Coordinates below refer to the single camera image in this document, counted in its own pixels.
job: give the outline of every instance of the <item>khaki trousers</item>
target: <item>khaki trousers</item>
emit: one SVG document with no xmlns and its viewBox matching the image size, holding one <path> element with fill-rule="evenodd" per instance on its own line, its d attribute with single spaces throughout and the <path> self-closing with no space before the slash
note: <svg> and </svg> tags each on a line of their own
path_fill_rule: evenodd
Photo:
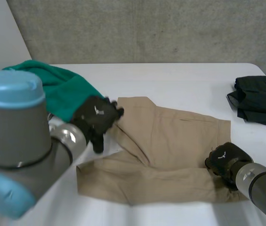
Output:
<svg viewBox="0 0 266 226">
<path fill-rule="evenodd" d="M 123 151 L 77 167 L 79 194 L 113 202 L 233 202 L 204 160 L 231 141 L 230 121 L 156 106 L 147 97 L 119 98 L 124 117 L 110 130 Z"/>
</svg>

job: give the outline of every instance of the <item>black cloth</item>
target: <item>black cloth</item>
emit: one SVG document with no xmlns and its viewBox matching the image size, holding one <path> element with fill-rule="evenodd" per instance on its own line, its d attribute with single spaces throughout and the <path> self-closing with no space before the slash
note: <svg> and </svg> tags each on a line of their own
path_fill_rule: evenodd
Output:
<svg viewBox="0 0 266 226">
<path fill-rule="evenodd" d="M 266 76 L 237 78 L 234 87 L 227 97 L 238 108 L 238 117 L 266 125 Z"/>
</svg>

